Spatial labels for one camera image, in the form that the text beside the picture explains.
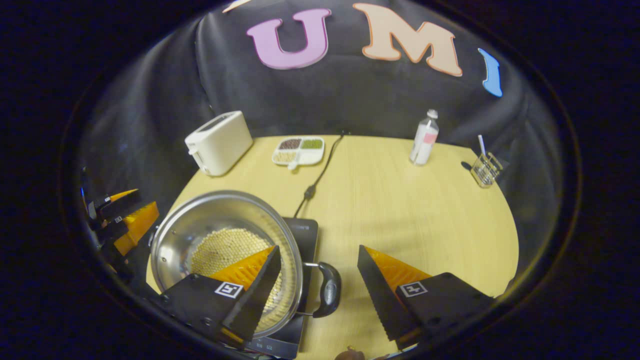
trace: blue letter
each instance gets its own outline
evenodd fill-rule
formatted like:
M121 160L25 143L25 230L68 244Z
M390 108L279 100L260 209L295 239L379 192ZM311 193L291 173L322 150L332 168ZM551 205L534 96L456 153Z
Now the blue letter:
M497 97L502 97L502 90L500 89L500 64L493 56L489 55L486 51L478 49L484 58L484 64L486 65L486 79L482 82L482 85L486 91L490 92Z

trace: white toaster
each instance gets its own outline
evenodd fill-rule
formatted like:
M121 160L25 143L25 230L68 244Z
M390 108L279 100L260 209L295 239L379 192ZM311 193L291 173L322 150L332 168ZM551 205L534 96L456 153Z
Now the white toaster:
M224 175L251 147L253 139L241 111L219 115L184 139L200 170Z

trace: plastic bottle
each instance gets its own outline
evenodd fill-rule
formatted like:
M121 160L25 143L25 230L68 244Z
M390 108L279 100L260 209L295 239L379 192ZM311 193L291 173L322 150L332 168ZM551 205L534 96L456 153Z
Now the plastic bottle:
M414 165L424 165L429 159L431 148L433 148L439 132L438 125L436 124L437 118L438 112L430 109L427 112L426 119L420 121L418 124L418 131L416 131L413 141L413 149L411 150L411 154L409 154L409 160L411 160Z

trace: stainless steel pot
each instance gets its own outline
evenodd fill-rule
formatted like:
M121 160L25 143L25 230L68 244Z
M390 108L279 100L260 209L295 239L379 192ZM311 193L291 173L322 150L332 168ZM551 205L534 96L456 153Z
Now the stainless steel pot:
M206 193L169 213L152 238L150 260L156 284L165 291L189 275L191 255L198 245L212 231L225 228L244 228L280 246L282 285L275 307L263 312L254 338L273 334L294 316L300 304L303 263L284 219L253 195L236 191ZM318 318L331 314L340 302L340 274L326 263L304 265L318 267L324 277L320 308L304 315Z

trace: cable plug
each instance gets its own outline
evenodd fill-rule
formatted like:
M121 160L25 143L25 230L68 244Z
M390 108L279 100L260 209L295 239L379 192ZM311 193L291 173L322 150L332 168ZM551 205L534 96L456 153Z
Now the cable plug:
M316 186L313 184L305 190L305 200L311 200L311 198L315 194L316 194Z

